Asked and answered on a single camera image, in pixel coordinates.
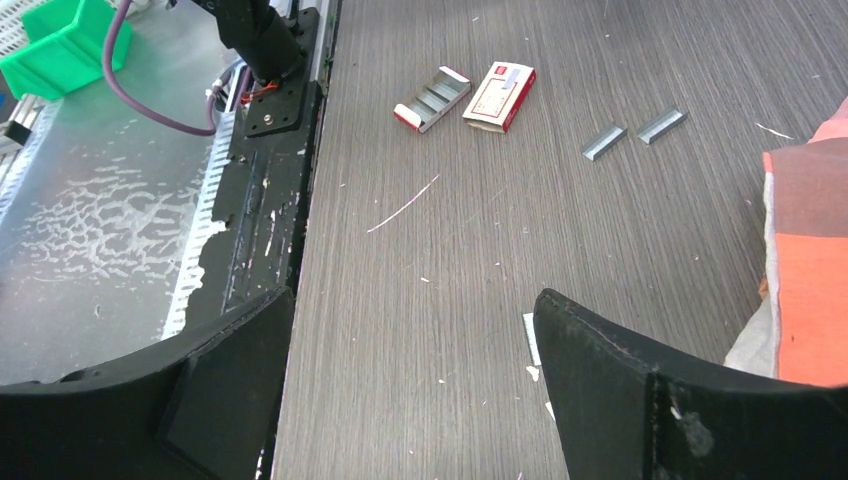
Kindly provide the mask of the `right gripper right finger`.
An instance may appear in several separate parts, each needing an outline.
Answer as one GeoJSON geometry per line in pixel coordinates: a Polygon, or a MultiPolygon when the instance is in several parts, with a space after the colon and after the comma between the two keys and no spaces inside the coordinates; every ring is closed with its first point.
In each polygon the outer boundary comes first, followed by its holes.
{"type": "Polygon", "coordinates": [[[847,391],[701,360],[544,289],[541,367],[573,479],[843,479],[847,391]]]}

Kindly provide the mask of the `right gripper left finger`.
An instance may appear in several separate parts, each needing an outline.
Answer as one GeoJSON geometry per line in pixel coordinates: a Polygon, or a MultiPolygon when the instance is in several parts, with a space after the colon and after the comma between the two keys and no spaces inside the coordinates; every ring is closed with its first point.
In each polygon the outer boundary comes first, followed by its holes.
{"type": "Polygon", "coordinates": [[[52,383],[1,390],[5,479],[251,479],[276,428],[294,298],[226,314],[52,383]]]}

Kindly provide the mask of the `staple strip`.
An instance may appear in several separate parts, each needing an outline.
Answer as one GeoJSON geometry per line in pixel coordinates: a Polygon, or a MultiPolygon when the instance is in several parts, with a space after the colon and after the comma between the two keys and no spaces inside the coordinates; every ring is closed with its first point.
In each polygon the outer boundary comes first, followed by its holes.
{"type": "Polygon", "coordinates": [[[626,127],[610,123],[582,147],[581,154],[589,161],[596,161],[626,134],[626,127]]]}
{"type": "Polygon", "coordinates": [[[688,117],[688,113],[671,107],[644,124],[637,132],[638,138],[646,145],[651,145],[668,133],[688,117]]]}

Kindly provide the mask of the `staple box tray with staples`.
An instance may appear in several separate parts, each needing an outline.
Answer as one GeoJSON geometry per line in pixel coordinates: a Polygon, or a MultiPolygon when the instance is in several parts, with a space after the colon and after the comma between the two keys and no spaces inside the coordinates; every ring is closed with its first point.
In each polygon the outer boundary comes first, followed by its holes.
{"type": "Polygon", "coordinates": [[[398,103],[393,115],[419,133],[425,133],[471,90],[472,80],[448,66],[440,66],[406,102],[398,103]]]}

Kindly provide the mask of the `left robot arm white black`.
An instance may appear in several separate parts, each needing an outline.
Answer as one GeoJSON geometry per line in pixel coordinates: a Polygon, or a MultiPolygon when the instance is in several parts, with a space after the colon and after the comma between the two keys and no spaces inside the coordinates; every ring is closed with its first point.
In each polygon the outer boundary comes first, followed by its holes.
{"type": "Polygon", "coordinates": [[[259,83],[285,79],[303,67],[300,44],[269,1],[194,0],[194,3],[215,19],[222,44],[238,53],[259,83]]]}

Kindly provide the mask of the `orange checkered cloth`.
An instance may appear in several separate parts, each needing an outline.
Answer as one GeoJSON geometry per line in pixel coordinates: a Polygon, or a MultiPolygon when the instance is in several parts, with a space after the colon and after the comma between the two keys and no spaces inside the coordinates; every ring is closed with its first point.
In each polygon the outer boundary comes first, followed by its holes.
{"type": "Polygon", "coordinates": [[[847,383],[847,106],[810,140],[763,155],[760,307],[724,366],[813,385],[847,383]]]}

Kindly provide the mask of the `red white staple box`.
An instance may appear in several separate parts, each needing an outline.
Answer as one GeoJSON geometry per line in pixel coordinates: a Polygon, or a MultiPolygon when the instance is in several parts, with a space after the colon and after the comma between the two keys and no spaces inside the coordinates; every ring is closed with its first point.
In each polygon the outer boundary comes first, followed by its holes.
{"type": "Polygon", "coordinates": [[[536,77],[533,67],[494,62],[463,112],[462,119],[473,128],[507,133],[536,77]]]}

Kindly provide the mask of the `green plastic object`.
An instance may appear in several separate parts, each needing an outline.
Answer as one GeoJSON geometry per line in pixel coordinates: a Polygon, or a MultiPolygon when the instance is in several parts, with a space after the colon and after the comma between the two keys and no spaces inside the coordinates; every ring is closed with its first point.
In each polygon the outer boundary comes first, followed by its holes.
{"type": "Polygon", "coordinates": [[[11,95],[55,101],[101,79],[103,47],[115,13],[103,0],[47,1],[25,12],[27,44],[1,58],[11,95]]]}

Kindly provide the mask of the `white plastic basket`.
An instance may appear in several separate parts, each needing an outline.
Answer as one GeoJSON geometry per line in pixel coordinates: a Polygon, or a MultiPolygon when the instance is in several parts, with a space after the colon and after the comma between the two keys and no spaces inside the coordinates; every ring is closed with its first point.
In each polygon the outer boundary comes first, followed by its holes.
{"type": "Polygon", "coordinates": [[[6,56],[28,43],[22,18],[46,0],[1,0],[1,56],[6,56]]]}

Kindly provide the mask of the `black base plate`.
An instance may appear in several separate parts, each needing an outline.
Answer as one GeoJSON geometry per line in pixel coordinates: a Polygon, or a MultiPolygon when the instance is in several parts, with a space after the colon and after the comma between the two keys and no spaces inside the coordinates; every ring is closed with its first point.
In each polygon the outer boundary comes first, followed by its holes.
{"type": "Polygon", "coordinates": [[[321,88],[305,70],[237,109],[212,207],[222,231],[203,246],[188,325],[268,290],[296,289],[302,260],[321,88]]]}

